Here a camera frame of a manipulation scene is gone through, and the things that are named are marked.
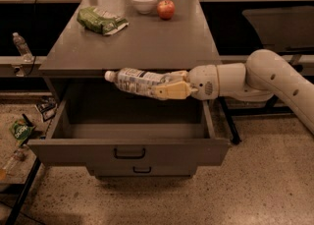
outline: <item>cabinet drawer front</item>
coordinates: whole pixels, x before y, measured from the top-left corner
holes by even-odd
[[[93,167],[220,165],[224,140],[31,140],[28,145],[49,166]]]
[[[195,174],[197,167],[174,167],[174,166],[129,166],[126,168],[94,168],[88,169],[91,176],[97,178],[108,176],[188,176]]]

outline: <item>drawer handle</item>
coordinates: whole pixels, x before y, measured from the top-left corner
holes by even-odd
[[[133,166],[133,172],[134,172],[135,174],[149,174],[149,173],[151,172],[151,166],[148,167],[147,170],[138,170],[138,169],[136,169],[136,168]]]
[[[145,148],[141,151],[141,154],[139,156],[121,156],[118,155],[118,150],[116,148],[114,149],[114,156],[116,159],[141,159],[145,157],[145,154],[146,154]]]

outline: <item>white container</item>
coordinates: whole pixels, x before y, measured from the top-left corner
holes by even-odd
[[[149,14],[157,9],[158,0],[131,0],[131,3],[140,14]]]
[[[157,74],[132,68],[123,68],[118,72],[107,71],[105,80],[114,83],[122,91],[158,98],[152,87],[166,83],[171,79],[169,73]]]
[[[17,32],[13,33],[13,42],[16,45],[16,47],[18,48],[21,56],[23,57],[23,60],[26,63],[31,63],[33,61],[33,56],[27,46],[27,43],[25,41],[25,39],[20,36]]]

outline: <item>white bowl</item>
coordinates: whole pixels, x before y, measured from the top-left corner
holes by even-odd
[[[157,8],[157,2],[158,0],[131,0],[131,3],[140,14],[149,14]]]

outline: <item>closed drawer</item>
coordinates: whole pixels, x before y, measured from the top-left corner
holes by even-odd
[[[159,101],[79,81],[69,84],[47,139],[28,144],[45,165],[85,166],[97,177],[191,175],[220,165],[229,147],[210,138],[206,111],[192,98]]]

